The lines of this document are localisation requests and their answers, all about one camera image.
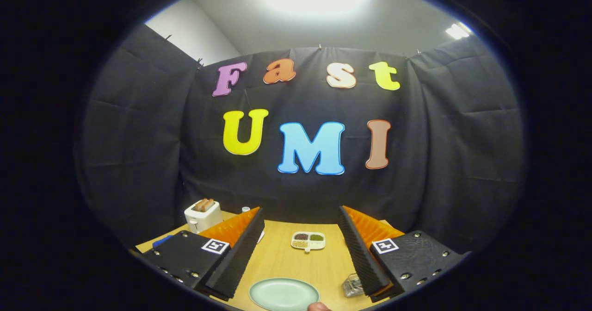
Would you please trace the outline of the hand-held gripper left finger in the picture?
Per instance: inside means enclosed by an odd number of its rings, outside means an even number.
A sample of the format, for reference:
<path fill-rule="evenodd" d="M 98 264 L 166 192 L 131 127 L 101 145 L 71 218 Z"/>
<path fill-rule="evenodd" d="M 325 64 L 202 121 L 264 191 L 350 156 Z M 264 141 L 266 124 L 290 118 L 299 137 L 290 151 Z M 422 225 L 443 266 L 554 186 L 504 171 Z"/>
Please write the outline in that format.
<path fill-rule="evenodd" d="M 255 207 L 198 234 L 179 231 L 142 258 L 187 288 L 228 301 L 264 227 L 264 210 Z"/>

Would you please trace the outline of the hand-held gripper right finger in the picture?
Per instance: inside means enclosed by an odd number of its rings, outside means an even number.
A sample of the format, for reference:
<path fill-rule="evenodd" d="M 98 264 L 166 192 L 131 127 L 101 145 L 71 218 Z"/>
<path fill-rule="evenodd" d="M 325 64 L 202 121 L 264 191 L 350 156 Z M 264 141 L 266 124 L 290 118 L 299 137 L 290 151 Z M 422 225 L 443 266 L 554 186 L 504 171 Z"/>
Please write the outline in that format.
<path fill-rule="evenodd" d="M 421 230 L 403 233 L 344 205 L 338 226 L 364 294 L 372 302 L 415 293 L 464 261 Z"/>

